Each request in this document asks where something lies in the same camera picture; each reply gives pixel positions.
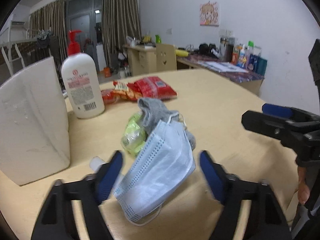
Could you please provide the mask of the person's right hand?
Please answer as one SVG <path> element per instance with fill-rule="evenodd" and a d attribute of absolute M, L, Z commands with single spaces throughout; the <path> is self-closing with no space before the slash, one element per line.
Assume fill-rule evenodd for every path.
<path fill-rule="evenodd" d="M 310 189 L 306 184 L 306 168 L 298 167 L 298 200 L 301 205 L 304 205 L 310 197 Z"/>

